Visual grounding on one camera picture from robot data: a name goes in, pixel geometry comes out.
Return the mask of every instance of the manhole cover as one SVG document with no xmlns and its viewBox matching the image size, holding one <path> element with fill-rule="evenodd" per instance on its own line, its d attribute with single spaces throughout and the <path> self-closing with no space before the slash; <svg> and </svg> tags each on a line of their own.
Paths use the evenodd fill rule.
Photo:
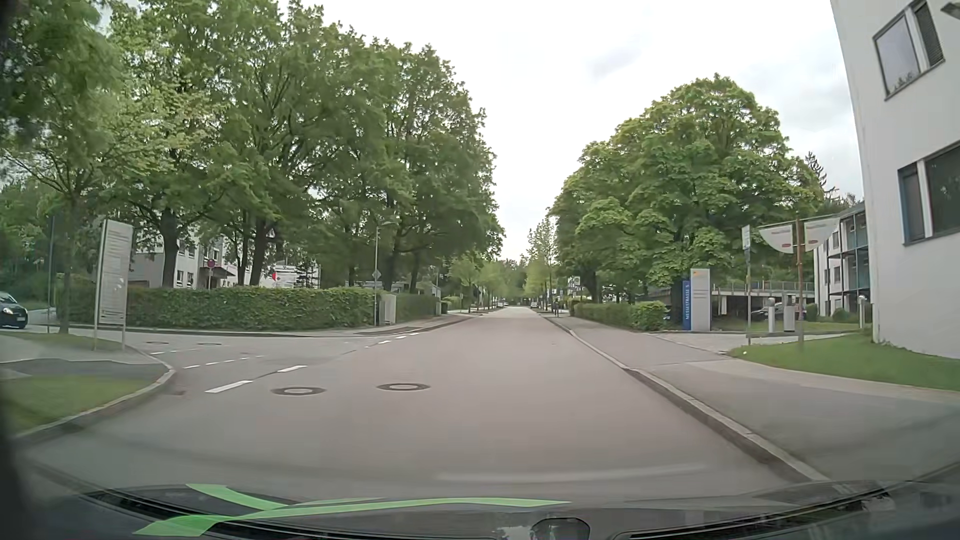
<svg viewBox="0 0 960 540">
<path fill-rule="evenodd" d="M 430 386 L 428 384 L 420 384 L 419 382 L 392 382 L 390 384 L 380 384 L 377 388 L 381 390 L 395 390 L 397 392 L 409 392 L 412 390 L 426 390 Z"/>
<path fill-rule="evenodd" d="M 271 392 L 280 396 L 312 396 L 325 392 L 323 388 L 317 386 L 287 386 L 286 388 L 274 388 Z"/>
</svg>

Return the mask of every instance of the blue sign pillar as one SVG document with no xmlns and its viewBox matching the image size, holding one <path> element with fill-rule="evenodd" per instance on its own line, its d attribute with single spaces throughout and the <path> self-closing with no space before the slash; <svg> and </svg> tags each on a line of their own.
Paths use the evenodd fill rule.
<svg viewBox="0 0 960 540">
<path fill-rule="evenodd" d="M 684 330 L 690 330 L 690 280 L 684 280 Z"/>
</svg>

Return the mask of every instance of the curb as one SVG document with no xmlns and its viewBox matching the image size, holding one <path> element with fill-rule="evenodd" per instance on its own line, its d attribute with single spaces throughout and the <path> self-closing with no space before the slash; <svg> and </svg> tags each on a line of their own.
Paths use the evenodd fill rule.
<svg viewBox="0 0 960 540">
<path fill-rule="evenodd" d="M 30 428 L 26 431 L 21 431 L 12 437 L 13 442 L 18 445 L 34 445 L 59 437 L 61 435 L 85 430 L 97 422 L 106 420 L 111 416 L 130 410 L 137 405 L 147 403 L 151 398 L 153 398 L 153 396 L 173 385 L 177 378 L 177 370 L 174 369 L 172 365 L 159 358 L 149 356 L 139 349 L 131 347 L 130 345 L 127 347 L 133 351 L 136 351 L 140 355 L 146 356 L 163 364 L 167 368 L 166 373 L 161 375 L 159 379 L 131 394 L 121 396 L 111 402 L 95 406 L 89 410 L 78 412 L 77 414 L 64 416 L 63 418 L 55 420 L 49 424 L 44 424 L 42 426 Z"/>
<path fill-rule="evenodd" d="M 441 328 L 441 327 L 449 326 L 449 325 L 452 325 L 452 324 L 454 324 L 454 323 L 459 323 L 459 322 L 461 322 L 461 321 L 448 321 L 448 322 L 445 322 L 445 323 L 442 323 L 442 324 L 439 324 L 439 325 L 434 325 L 434 326 L 432 326 L 432 327 L 423 327 L 423 328 L 421 328 L 421 329 L 417 329 L 416 331 L 431 331 L 431 330 L 433 330 L 433 329 L 435 329 L 435 328 Z M 55 327 L 55 326 L 58 326 L 58 325 L 49 324 L 49 325 L 38 325 L 38 326 Z M 81 328 L 81 329 L 85 329 L 85 330 L 90 330 L 90 329 L 93 328 L 93 325 L 70 323 L 70 328 Z M 358 330 L 361 330 L 361 331 L 362 331 L 362 330 L 375 330 L 375 329 L 378 329 L 378 328 L 383 328 L 383 327 L 369 327 L 369 328 L 368 328 L 368 327 L 363 327 L 362 329 L 358 329 Z M 101 329 L 101 330 L 105 330 L 105 331 L 119 331 L 119 330 L 120 330 L 119 328 L 106 327 L 106 326 L 102 326 L 102 327 L 100 327 L 100 329 Z M 280 332 L 273 332 L 273 331 L 181 330 L 181 329 L 162 329 L 162 328 L 150 329 L 150 328 L 137 328 L 137 327 L 134 327 L 134 328 L 127 327 L 127 331 L 138 332 L 138 333 L 162 333 L 162 334 L 176 334 L 176 335 L 210 335 L 210 336 L 217 336 L 217 337 L 315 337 L 315 338 L 324 338 L 324 337 L 327 337 L 327 338 L 328 338 L 328 337 L 353 337 L 353 336 L 354 336 L 354 334 L 346 334 L 346 335 L 310 335 L 310 334 L 307 334 L 307 333 L 280 333 Z"/>
<path fill-rule="evenodd" d="M 746 426 L 721 414 L 713 407 L 683 392 L 673 384 L 639 368 L 630 367 L 613 356 L 597 349 L 573 330 L 554 320 L 552 317 L 543 317 L 561 330 L 570 334 L 574 339 L 589 347 L 592 351 L 622 369 L 636 380 L 646 384 L 658 394 L 676 405 L 683 412 L 696 418 L 711 430 L 734 444 L 756 461 L 770 467 L 778 476 L 791 482 L 829 481 L 823 473 L 807 465 L 797 457 L 762 436 L 754 433 Z"/>
</svg>

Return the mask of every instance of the shrub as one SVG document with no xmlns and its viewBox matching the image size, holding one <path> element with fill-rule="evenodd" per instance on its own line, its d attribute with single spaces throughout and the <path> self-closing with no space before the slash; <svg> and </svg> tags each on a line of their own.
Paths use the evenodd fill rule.
<svg viewBox="0 0 960 540">
<path fill-rule="evenodd" d="M 852 319 L 850 312 L 842 307 L 838 307 L 833 311 L 832 318 L 834 323 L 848 323 Z"/>
<path fill-rule="evenodd" d="M 631 326 L 641 331 L 663 330 L 666 326 L 663 321 L 664 315 L 666 315 L 666 305 L 663 302 L 640 302 L 631 306 Z"/>
<path fill-rule="evenodd" d="M 127 294 L 127 324 L 252 331 L 355 327 L 373 323 L 373 295 L 369 289 L 353 287 L 131 287 Z M 94 287 L 74 283 L 70 296 L 70 320 L 92 323 Z"/>
<path fill-rule="evenodd" d="M 632 328 L 629 304 L 593 304 L 582 302 L 577 306 L 577 316 L 590 321 L 621 328 Z"/>
<path fill-rule="evenodd" d="M 428 294 L 396 295 L 396 321 L 413 321 L 437 314 L 437 297 Z"/>
<path fill-rule="evenodd" d="M 817 322 L 817 319 L 820 318 L 820 311 L 817 309 L 816 304 L 807 304 L 805 311 L 805 320 L 810 321 L 811 323 Z"/>
</svg>

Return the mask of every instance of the sign post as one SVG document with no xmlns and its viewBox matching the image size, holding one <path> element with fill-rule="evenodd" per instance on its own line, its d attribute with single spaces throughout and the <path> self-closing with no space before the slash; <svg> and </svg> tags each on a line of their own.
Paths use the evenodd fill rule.
<svg viewBox="0 0 960 540">
<path fill-rule="evenodd" d="M 754 323 L 754 302 L 750 296 L 750 226 L 744 225 L 740 230 L 740 238 L 743 240 L 743 257 L 747 259 L 747 345 L 751 344 L 751 326 Z"/>
<path fill-rule="evenodd" d="M 105 220 L 100 237 L 97 265 L 97 296 L 93 314 L 93 349 L 102 324 L 121 326 L 120 343 L 127 347 L 127 284 L 130 276 L 130 249 L 133 225 Z"/>
</svg>

